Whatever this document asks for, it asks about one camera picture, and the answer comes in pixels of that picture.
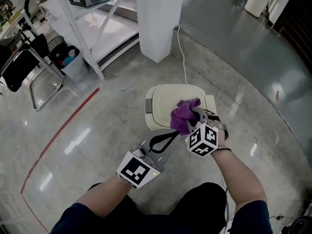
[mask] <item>black wristband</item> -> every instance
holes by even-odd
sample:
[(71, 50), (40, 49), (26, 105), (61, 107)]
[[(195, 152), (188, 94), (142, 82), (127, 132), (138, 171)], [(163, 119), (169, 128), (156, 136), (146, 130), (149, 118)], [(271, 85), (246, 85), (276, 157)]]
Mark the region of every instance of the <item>black wristband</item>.
[(215, 151), (218, 151), (218, 150), (229, 150), (229, 151), (232, 151), (230, 148), (228, 147), (218, 147), (217, 149), (215, 149)]

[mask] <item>dark blue sleeve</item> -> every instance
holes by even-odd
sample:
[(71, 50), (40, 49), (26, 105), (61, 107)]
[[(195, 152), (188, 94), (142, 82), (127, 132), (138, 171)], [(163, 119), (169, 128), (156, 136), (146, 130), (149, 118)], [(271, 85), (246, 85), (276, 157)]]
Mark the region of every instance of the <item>dark blue sleeve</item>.
[(64, 211), (51, 234), (85, 234), (98, 231), (101, 218), (83, 204), (75, 203)]
[(254, 201), (244, 205), (234, 216), (231, 234), (273, 234), (269, 222), (268, 205)]

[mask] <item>person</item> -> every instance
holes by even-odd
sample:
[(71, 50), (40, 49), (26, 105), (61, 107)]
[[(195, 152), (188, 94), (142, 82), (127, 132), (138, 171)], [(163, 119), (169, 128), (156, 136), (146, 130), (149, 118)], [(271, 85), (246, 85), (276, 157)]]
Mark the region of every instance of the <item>person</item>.
[[(223, 130), (218, 146), (226, 148)], [(236, 204), (231, 234), (272, 234), (264, 189), (230, 150), (212, 152)], [(191, 189), (169, 215), (144, 215), (127, 196), (131, 186), (115, 176), (92, 186), (54, 226), (51, 234), (219, 234), (225, 227), (226, 192), (217, 184)]]

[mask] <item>white shelf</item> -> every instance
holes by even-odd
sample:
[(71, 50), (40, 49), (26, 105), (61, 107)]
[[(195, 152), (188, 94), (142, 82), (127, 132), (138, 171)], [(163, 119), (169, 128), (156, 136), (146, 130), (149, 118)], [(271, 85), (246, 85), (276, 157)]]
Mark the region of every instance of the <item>white shelf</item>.
[[(95, 10), (77, 20), (77, 24), (90, 49), (93, 47), (98, 30), (107, 15), (108, 12)], [(69, 43), (76, 46), (78, 49), (82, 49), (69, 23), (52, 18), (48, 19), (48, 22), (51, 27), (59, 35), (64, 36)], [(137, 23), (113, 15), (97, 43), (97, 48), (92, 52), (94, 59), (99, 62), (111, 51), (115, 50), (136, 34), (138, 34)]]
[[(70, 5), (70, 7), (71, 7), (71, 12), (75, 16), (75, 19), (78, 20), (78, 19), (92, 13), (93, 11), (97, 10), (98, 8), (102, 7), (103, 5), (105, 5), (107, 3), (110, 4), (114, 1), (116, 1), (116, 0), (109, 0), (108, 2), (96, 4), (96, 5), (94, 5), (92, 7), (88, 7), (88, 8), (82, 8), (82, 7), (73, 6), (73, 5)], [(66, 15), (65, 15), (65, 12), (63, 10), (63, 7), (60, 3), (60, 0), (47, 0), (40, 5), (41, 5), (41, 7), (43, 7), (47, 11), (49, 11), (51, 14), (59, 17), (60, 19), (68, 21)]]

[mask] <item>purple cloth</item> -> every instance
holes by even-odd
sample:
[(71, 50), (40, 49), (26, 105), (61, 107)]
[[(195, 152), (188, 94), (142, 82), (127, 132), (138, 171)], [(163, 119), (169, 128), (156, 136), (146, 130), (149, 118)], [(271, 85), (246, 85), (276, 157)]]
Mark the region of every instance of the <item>purple cloth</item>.
[(196, 115), (192, 112), (192, 107), (197, 107), (200, 105), (200, 99), (190, 99), (190, 100), (181, 100), (177, 106), (179, 108), (173, 109), (171, 112), (171, 122), (170, 128), (178, 130), (181, 135), (188, 135), (189, 129), (186, 124), (186, 119), (188, 120), (199, 120)]

